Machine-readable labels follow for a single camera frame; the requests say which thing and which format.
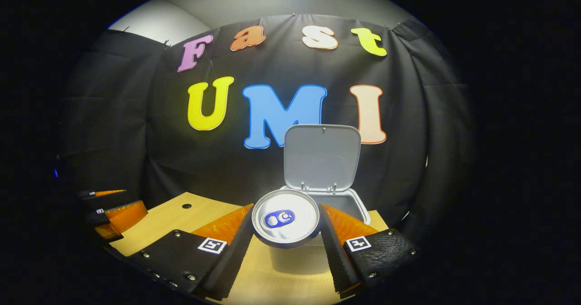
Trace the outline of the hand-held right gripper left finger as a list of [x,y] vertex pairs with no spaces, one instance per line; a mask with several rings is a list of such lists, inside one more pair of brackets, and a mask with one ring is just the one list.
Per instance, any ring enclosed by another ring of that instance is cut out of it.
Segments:
[[253,208],[248,204],[193,232],[172,229],[129,256],[113,247],[109,251],[170,289],[222,300],[230,294],[251,241]]

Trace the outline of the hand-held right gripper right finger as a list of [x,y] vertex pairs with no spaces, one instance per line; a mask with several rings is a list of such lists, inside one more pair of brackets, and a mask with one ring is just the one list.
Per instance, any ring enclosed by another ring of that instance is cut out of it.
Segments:
[[344,299],[375,288],[419,256],[396,229],[372,228],[328,204],[319,204],[320,231],[335,291]]

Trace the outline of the silver pop can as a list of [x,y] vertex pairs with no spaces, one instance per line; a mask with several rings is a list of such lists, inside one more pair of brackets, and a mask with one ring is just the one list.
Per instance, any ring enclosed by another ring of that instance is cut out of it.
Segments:
[[251,222],[256,237],[266,245],[292,249],[307,245],[320,233],[317,203],[302,191],[279,189],[253,206]]

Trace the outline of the white desktop garbage bin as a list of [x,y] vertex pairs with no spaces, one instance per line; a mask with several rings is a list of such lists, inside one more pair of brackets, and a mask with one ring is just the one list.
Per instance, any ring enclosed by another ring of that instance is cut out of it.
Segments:
[[[302,191],[318,204],[328,204],[369,224],[369,213],[351,187],[360,147],[360,133],[351,126],[293,125],[285,133],[284,189]],[[288,250],[272,247],[270,255],[274,270],[282,273],[312,275],[329,269],[321,235]]]

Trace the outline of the wooden desktop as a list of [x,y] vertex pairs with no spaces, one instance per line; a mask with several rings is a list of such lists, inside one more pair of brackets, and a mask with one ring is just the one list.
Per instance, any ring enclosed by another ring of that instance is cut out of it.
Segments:
[[[189,209],[182,205],[190,203]],[[148,210],[147,216],[112,242],[129,256],[158,240],[172,229],[192,232],[237,210],[236,204],[220,202],[185,192]],[[297,275],[274,270],[271,247],[253,236],[234,285],[221,305],[333,305],[340,302],[330,270],[322,274]]]

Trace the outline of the black backdrop cloth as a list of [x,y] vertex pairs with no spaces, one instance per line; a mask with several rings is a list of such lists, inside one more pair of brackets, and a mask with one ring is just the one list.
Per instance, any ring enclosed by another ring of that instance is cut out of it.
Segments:
[[416,241],[467,189],[477,156],[469,88],[414,17],[387,27],[273,15],[170,47],[108,30],[60,104],[67,191],[126,189],[148,207],[184,192],[243,206],[283,187],[295,123],[377,129],[362,139],[352,187]]

